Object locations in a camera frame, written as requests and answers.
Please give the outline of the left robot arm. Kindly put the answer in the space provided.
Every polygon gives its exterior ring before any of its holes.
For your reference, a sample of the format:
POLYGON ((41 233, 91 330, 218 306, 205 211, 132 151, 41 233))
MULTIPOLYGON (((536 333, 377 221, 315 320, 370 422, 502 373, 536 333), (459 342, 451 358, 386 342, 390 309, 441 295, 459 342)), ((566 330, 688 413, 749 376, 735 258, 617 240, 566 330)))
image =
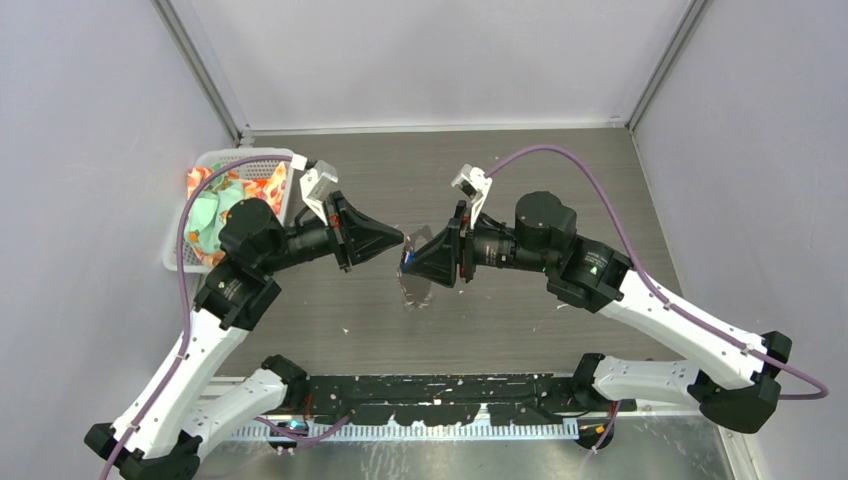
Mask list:
POLYGON ((403 233, 355 209, 340 192, 324 217, 286 227, 259 199, 237 202, 220 233, 224 259, 185 301, 187 324, 169 357, 116 420, 92 426, 86 445, 125 479, 190 479, 223 440, 275 409, 301 410, 307 373, 280 355, 266 358, 216 400, 199 399, 224 360, 280 294, 275 274, 332 256, 342 270, 400 245, 403 233))

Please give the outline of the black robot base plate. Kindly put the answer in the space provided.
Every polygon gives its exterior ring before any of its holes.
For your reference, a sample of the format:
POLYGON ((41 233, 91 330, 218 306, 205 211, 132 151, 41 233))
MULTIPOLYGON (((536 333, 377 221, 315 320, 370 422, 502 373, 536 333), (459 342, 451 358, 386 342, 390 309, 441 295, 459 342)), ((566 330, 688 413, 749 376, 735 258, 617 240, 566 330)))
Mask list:
POLYGON ((613 402, 554 374, 316 375, 281 407, 323 424, 466 426, 486 414, 495 426, 553 425, 605 414, 613 402))

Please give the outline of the blue key tag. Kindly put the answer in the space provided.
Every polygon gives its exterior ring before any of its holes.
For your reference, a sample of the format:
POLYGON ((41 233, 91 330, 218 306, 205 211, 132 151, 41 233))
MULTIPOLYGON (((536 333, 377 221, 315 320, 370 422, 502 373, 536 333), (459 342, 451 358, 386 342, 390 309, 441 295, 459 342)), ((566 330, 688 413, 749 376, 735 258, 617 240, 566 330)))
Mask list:
POLYGON ((411 245, 406 244, 403 247, 399 263, 399 269, 401 271, 406 270, 407 265, 414 259, 414 254, 414 248, 411 245))

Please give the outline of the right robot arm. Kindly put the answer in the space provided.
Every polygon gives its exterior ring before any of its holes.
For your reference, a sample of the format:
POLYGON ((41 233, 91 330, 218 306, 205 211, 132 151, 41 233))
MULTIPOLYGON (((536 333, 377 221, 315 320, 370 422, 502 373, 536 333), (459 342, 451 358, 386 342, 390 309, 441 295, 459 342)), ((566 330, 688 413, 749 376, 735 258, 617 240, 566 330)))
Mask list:
POLYGON ((401 269, 445 287, 470 281, 479 267, 541 273, 560 302, 620 321, 678 354, 669 362, 583 355, 570 385, 577 406, 591 411, 630 399, 665 402, 695 407, 739 433, 758 432, 776 410, 778 366, 788 359, 791 340, 698 311, 641 279, 626 255, 579 235, 576 220, 576 212, 547 191, 518 200, 513 226, 473 215, 459 202, 446 227, 405 255, 401 269))

